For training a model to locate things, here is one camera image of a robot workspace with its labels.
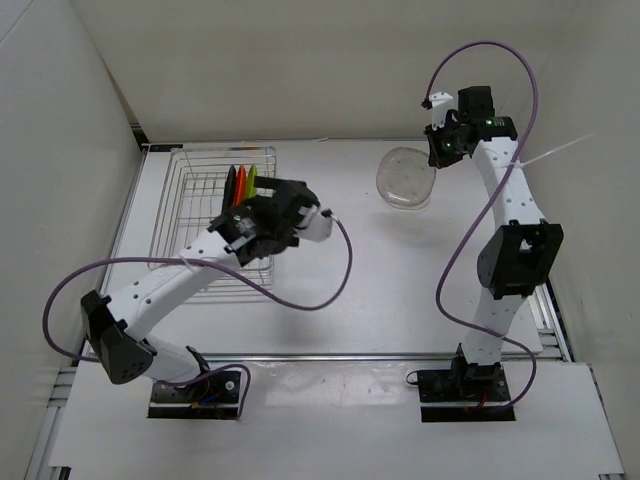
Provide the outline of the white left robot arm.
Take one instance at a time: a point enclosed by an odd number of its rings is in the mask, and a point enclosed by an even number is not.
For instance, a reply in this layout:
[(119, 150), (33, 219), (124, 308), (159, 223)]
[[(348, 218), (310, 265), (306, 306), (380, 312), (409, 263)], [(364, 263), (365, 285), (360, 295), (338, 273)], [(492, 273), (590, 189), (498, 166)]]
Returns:
[(154, 327), (224, 275), (302, 239), (321, 242), (330, 236), (331, 214), (304, 182), (266, 177), (257, 182), (269, 195), (223, 210), (169, 264), (109, 295), (92, 291), (82, 298), (87, 339), (113, 384), (147, 376), (174, 383), (188, 400), (205, 396), (210, 377), (202, 356), (152, 336)]

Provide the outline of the black plastic plate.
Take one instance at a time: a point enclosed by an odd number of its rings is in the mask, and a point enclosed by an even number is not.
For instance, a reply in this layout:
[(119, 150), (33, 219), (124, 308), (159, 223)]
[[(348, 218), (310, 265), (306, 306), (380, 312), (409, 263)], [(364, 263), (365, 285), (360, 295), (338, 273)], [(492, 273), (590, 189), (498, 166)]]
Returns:
[(237, 170), (234, 165), (228, 169), (224, 183), (224, 193), (222, 198), (221, 211), (225, 212), (234, 205), (236, 198)]

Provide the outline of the orange plastic plate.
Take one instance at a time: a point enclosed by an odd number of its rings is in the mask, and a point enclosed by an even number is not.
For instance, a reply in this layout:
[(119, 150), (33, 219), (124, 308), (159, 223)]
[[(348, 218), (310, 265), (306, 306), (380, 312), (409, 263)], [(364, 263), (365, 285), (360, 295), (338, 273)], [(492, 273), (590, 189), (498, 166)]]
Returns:
[(246, 181), (247, 171), (244, 165), (240, 165), (235, 177), (234, 206), (239, 205), (245, 198)]

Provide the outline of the clear textured glass plate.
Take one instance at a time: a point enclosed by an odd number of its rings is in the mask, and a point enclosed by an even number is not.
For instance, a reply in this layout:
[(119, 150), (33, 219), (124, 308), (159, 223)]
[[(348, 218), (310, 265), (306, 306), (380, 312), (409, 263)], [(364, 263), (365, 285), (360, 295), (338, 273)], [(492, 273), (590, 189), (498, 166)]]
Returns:
[(394, 192), (389, 189), (380, 189), (381, 198), (392, 208), (403, 211), (417, 211), (426, 208), (431, 199), (433, 189), (418, 189), (416, 192)]

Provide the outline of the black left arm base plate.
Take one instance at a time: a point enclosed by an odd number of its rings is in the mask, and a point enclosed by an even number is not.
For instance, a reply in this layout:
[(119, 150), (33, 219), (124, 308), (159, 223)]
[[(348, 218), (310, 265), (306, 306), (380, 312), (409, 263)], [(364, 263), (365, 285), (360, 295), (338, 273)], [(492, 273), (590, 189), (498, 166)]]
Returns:
[(213, 375), (194, 385), (174, 387), (155, 383), (147, 408), (148, 419), (239, 420), (251, 384), (246, 365), (212, 369)]

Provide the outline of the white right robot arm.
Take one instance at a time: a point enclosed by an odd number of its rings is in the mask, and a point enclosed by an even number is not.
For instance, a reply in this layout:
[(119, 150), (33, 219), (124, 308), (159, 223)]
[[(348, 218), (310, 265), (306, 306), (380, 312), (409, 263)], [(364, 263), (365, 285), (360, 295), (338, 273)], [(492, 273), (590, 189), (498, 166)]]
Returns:
[(437, 169), (465, 158), (481, 174), (495, 232), (478, 255), (481, 294), (470, 331), (449, 368), (418, 372), (425, 403), (507, 402), (501, 353), (520, 307), (548, 279), (564, 232), (547, 221), (520, 169), (519, 142), (509, 117), (495, 113), (491, 89), (474, 86), (456, 97), (429, 95), (425, 134)]

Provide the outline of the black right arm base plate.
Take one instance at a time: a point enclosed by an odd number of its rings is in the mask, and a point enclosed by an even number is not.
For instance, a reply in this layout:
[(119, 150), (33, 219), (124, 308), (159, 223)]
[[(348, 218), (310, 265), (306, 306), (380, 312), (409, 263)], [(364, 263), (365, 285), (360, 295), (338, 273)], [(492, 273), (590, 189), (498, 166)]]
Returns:
[(418, 388), (422, 423), (514, 422), (503, 369), (495, 379), (458, 385), (451, 369), (413, 370), (406, 383)]

